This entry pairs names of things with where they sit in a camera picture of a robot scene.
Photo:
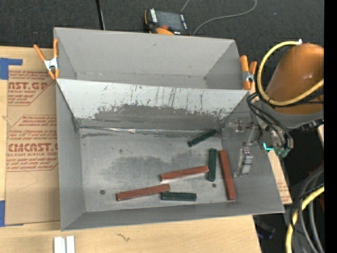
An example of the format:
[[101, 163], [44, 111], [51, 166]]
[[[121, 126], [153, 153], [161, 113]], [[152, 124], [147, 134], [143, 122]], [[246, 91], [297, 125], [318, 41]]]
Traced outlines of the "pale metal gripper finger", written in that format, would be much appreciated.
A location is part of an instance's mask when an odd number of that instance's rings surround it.
[[253, 154], [248, 148], [240, 149], [239, 161], [234, 172], [235, 177], [241, 177], [250, 173], [250, 169], [253, 163]]
[[251, 146], [250, 133], [253, 128], [251, 122], [244, 120], [227, 120], [222, 130], [224, 140], [239, 141], [243, 146]]

